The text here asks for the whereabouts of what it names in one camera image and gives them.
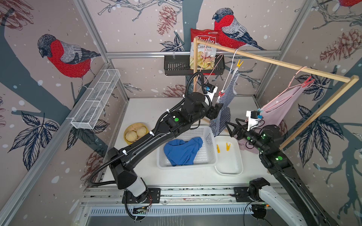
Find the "striped tank top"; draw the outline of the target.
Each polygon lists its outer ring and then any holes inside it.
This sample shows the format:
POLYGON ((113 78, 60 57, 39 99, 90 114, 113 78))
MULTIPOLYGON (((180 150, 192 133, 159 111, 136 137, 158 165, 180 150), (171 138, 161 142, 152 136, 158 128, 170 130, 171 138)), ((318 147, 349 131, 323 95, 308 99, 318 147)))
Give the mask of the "striped tank top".
POLYGON ((235 91, 235 86, 237 79, 239 77, 239 68, 236 67, 233 74, 232 79, 225 90, 223 96, 220 97, 219 103, 223 104, 218 116, 210 121, 210 128, 213 132, 213 135, 218 136, 225 128, 226 122, 230 122, 231 120, 231 111, 229 108, 229 104, 233 101, 237 92, 235 91))

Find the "pink hanger with blue top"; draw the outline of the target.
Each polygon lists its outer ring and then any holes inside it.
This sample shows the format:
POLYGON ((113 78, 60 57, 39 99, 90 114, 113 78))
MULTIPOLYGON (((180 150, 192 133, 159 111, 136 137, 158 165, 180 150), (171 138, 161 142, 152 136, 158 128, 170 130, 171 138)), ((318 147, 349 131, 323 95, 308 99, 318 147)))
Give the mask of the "pink hanger with blue top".
POLYGON ((215 72, 216 67, 220 64, 222 56, 216 57, 215 54, 210 54, 208 52, 198 51, 190 55, 189 65, 190 69, 193 72, 196 67, 199 71, 210 70, 210 73, 215 72))

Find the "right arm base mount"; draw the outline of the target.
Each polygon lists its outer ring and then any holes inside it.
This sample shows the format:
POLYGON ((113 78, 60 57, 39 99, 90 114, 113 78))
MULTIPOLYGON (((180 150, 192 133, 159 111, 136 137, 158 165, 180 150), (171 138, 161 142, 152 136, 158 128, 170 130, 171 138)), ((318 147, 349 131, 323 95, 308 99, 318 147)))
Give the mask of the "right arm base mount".
POLYGON ((260 189, 255 187, 234 187, 233 197, 236 198, 236 202, 263 202, 259 194, 260 189))

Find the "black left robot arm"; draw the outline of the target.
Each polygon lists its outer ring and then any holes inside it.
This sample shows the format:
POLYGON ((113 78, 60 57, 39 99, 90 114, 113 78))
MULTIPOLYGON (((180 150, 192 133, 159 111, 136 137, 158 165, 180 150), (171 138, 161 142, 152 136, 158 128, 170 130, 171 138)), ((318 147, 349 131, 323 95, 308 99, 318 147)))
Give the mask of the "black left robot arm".
POLYGON ((116 184, 118 189, 144 200, 149 194, 149 189, 134 171, 136 165, 162 144, 189 131, 195 122, 204 117, 213 120, 218 116, 223 105, 212 104, 204 85, 201 86, 201 90, 201 92, 185 93, 177 105, 159 117, 154 129, 139 140, 121 149, 110 149, 108 162, 99 166, 89 176, 88 185, 94 187, 116 184), (114 180, 94 182, 94 177, 106 167, 111 169, 114 180))

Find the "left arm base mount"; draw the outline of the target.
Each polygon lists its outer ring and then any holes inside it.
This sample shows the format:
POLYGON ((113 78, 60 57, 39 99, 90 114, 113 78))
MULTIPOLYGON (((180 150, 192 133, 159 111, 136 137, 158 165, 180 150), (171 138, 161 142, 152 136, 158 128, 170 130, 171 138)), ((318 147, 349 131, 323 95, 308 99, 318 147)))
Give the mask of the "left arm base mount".
POLYGON ((123 194, 122 204, 154 204, 160 202, 160 188, 148 188, 140 196, 134 196, 130 191, 126 190, 123 194))

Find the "blue tank top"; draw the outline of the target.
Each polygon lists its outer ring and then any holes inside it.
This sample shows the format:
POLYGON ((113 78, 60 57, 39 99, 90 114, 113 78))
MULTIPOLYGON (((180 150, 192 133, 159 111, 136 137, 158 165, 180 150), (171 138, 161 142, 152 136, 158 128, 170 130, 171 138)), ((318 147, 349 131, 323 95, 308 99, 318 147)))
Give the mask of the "blue tank top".
POLYGON ((173 167, 193 165, 193 161, 203 145, 201 137, 192 138, 189 141, 174 139, 164 146, 164 154, 173 167))

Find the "white hanger with striped top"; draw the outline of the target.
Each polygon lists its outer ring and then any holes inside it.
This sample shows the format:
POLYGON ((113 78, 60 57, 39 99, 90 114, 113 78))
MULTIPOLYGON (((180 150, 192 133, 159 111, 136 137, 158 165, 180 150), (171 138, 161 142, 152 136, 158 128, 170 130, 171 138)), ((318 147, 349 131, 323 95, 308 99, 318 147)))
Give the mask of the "white hanger with striped top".
MULTIPOLYGON (((227 76, 227 78, 226 78, 226 80, 225 80, 225 83, 224 83, 224 85, 223 85, 223 88, 222 88, 222 90, 224 90, 224 91, 225 91, 225 88, 226 88, 226 83, 227 83, 227 81, 229 80, 229 77, 230 77, 230 75, 231 75, 232 68, 233 68, 233 64, 234 64, 234 58, 235 58, 235 55, 236 55, 236 53, 237 53, 238 50, 239 50, 239 48, 237 48, 237 49, 235 50, 234 54, 233 54, 231 66, 230 66, 230 69, 229 69, 229 72, 228 72, 228 76, 227 76)), ((221 97, 218 96, 218 98, 217 98, 217 103, 220 102, 220 98, 221 98, 221 97)))

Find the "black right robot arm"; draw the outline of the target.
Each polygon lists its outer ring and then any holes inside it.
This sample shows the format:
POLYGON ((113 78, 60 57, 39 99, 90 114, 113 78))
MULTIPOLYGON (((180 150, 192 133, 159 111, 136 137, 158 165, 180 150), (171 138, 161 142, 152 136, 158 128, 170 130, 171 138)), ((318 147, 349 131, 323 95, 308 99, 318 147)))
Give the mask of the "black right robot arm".
POLYGON ((264 178, 250 181, 250 199, 266 202, 290 226, 336 226, 335 219, 318 203, 290 159, 279 149, 282 139, 279 127, 266 125, 249 130, 241 122, 241 119, 237 119, 236 123, 226 123, 230 136, 245 140, 257 149, 263 166, 279 181, 295 205, 282 198, 264 178))

